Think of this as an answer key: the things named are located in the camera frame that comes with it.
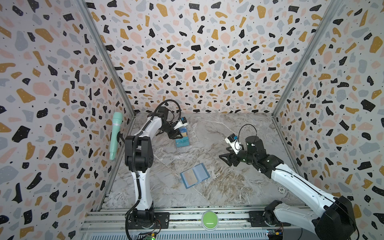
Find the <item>blue leather card holder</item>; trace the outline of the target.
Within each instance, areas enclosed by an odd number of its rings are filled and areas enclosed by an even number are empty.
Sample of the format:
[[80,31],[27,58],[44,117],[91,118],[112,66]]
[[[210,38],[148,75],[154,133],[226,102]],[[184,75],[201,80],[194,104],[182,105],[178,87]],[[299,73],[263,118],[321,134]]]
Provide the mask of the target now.
[[180,176],[186,189],[189,189],[211,177],[204,164],[198,164],[193,168],[180,173]]

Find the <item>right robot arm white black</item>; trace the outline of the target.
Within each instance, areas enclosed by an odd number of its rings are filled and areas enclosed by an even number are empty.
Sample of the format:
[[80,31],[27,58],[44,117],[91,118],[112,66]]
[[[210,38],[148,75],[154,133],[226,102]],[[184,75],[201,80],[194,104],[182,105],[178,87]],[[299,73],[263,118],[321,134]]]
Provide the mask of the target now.
[[352,203],[345,197],[335,197],[301,177],[280,158],[266,152],[258,136],[246,138],[242,145],[232,134],[225,139],[228,153],[220,155],[228,166],[245,163],[259,173],[281,184],[296,195],[309,209],[304,210],[275,200],[264,209],[265,224],[274,227],[287,223],[317,235],[320,240],[348,240],[358,233]]

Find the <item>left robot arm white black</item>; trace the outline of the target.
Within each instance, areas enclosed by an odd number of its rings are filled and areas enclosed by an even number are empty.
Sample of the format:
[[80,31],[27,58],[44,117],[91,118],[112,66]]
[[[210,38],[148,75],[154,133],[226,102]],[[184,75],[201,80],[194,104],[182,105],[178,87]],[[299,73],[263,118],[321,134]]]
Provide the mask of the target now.
[[152,139],[166,133],[171,140],[181,139],[180,128],[187,124],[181,110],[173,113],[160,106],[148,115],[145,124],[125,139],[125,164],[131,171],[135,187],[135,204],[126,213],[126,228],[149,229],[159,224],[155,216],[150,188],[150,170],[154,162]]

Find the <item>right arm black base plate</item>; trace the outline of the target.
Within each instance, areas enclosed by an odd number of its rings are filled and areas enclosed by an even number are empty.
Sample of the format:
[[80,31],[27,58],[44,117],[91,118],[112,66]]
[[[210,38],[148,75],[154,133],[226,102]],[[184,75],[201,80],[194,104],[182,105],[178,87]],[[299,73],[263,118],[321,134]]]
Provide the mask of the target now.
[[283,223],[270,211],[249,211],[249,218],[247,221],[252,227],[290,227],[291,224]]

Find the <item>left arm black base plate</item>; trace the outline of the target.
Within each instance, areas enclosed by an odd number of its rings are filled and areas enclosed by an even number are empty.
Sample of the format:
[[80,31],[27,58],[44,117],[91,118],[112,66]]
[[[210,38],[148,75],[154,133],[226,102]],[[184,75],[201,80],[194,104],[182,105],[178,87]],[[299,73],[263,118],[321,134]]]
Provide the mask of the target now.
[[127,230],[167,229],[170,223],[168,212],[134,211],[126,220]]

